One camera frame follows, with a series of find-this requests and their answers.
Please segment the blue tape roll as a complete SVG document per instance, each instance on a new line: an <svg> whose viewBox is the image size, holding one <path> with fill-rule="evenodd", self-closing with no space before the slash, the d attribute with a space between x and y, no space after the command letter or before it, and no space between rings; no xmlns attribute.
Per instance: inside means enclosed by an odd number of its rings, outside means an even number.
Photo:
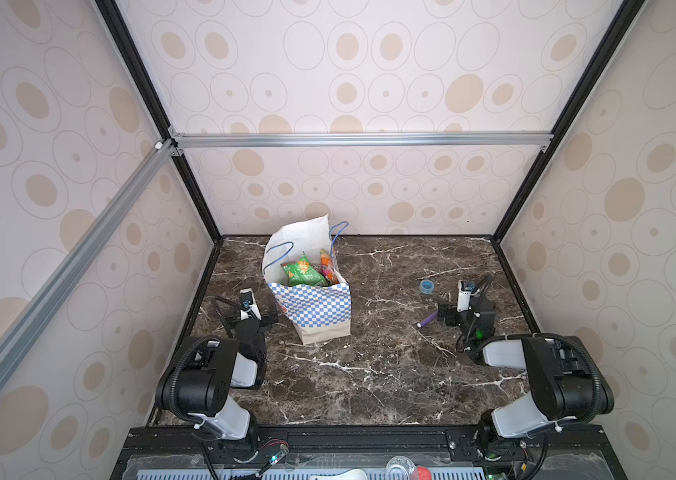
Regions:
<svg viewBox="0 0 676 480"><path fill-rule="evenodd" d="M429 279L423 279L420 282L420 291L421 291L422 294L425 294L425 295L433 294L434 291L435 291L434 282L429 280Z"/></svg>

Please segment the blue checkered paper bag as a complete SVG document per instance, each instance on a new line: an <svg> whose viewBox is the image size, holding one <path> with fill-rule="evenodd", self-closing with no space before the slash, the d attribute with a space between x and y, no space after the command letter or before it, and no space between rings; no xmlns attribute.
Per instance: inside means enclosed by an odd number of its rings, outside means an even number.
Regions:
<svg viewBox="0 0 676 480"><path fill-rule="evenodd" d="M349 226L333 225L327 215L281 227L269 239L261 273L277 306L294 325L305 345L347 337L351 334L352 298L348 281L339 271L336 240ZM320 251L329 251L340 282L325 287L290 287L281 265L306 255L319 270Z"/></svg>

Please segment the purple marker pen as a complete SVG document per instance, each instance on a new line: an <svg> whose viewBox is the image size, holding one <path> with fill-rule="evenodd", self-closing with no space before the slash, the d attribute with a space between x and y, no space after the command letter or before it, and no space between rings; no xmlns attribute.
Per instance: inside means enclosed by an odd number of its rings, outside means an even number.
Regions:
<svg viewBox="0 0 676 480"><path fill-rule="evenodd" d="M439 312L435 311L434 313L432 313L431 315L426 317L424 320L418 322L417 328L418 329L425 328L425 327L431 325L432 323L434 323L435 321L438 321L438 320L439 320Z"/></svg>

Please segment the green chips snack packet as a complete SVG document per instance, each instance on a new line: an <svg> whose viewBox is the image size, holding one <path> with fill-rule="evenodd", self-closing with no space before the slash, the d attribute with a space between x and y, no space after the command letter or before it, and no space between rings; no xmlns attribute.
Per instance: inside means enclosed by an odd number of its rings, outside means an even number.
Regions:
<svg viewBox="0 0 676 480"><path fill-rule="evenodd" d="M306 255L299 260L281 265L290 287L306 285L311 287L328 286L326 277L310 262Z"/></svg>

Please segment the left slanted aluminium rail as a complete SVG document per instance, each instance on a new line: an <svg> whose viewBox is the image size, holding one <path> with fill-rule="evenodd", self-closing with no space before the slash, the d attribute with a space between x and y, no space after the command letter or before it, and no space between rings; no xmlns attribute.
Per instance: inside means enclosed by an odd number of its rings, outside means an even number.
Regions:
<svg viewBox="0 0 676 480"><path fill-rule="evenodd" d="M0 391L176 148L175 140L164 139L149 153L0 338Z"/></svg>

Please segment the horizontal aluminium rail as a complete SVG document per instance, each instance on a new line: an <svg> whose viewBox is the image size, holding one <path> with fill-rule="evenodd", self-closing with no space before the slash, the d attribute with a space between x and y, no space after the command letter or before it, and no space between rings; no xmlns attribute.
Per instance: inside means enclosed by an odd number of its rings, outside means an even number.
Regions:
<svg viewBox="0 0 676 480"><path fill-rule="evenodd" d="M543 131L508 132L380 132L303 134L177 134L186 148L321 148L424 147L475 145L549 145L554 135Z"/></svg>

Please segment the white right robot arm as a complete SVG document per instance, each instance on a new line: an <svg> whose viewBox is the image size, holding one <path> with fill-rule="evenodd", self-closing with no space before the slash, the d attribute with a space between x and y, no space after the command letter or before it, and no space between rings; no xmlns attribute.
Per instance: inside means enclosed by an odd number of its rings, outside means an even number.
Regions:
<svg viewBox="0 0 676 480"><path fill-rule="evenodd" d="M527 374L528 393L482 415L475 435L482 446L559 432L573 423L590 423L615 408L611 386L578 337L552 333L488 337L495 319L490 303L441 304L437 319L460 329L456 349L474 363Z"/></svg>

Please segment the colourful fruit candy packet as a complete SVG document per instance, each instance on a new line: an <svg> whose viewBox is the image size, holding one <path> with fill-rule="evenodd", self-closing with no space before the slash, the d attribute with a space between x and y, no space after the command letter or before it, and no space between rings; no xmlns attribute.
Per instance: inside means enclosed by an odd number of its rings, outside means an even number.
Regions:
<svg viewBox="0 0 676 480"><path fill-rule="evenodd" d="M325 249L320 251L319 272L329 282L330 285L335 285L340 282L333 256Z"/></svg>

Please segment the red cap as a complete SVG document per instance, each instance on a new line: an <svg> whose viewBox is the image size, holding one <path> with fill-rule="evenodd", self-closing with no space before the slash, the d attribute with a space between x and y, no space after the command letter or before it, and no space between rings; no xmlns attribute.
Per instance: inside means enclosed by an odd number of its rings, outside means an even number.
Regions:
<svg viewBox="0 0 676 480"><path fill-rule="evenodd" d="M417 468L416 468L415 479L416 480L433 480L433 474L428 468L421 466L421 465L418 465Z"/></svg>

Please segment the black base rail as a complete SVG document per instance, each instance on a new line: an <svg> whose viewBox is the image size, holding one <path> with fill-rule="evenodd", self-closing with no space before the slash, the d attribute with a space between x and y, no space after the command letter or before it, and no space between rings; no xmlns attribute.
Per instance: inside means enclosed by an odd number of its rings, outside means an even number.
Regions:
<svg viewBox="0 0 676 480"><path fill-rule="evenodd" d="M603 427L596 425L493 440L472 425L285 425L257 427L249 440L219 440L187 426L143 427L128 433L111 476L135 479L154 468L229 479L263 469L267 479L304 479L324 470L383 470L396 456L445 479L462 479L469 467L485 479L627 476Z"/></svg>

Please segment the clear plastic bottle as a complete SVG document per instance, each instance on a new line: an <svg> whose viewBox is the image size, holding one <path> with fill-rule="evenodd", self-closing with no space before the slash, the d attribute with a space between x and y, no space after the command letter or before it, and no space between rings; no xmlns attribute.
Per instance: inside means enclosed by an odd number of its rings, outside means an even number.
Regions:
<svg viewBox="0 0 676 480"><path fill-rule="evenodd" d="M386 480L418 480L417 465L407 456L397 455L392 457L385 470Z"/></svg>

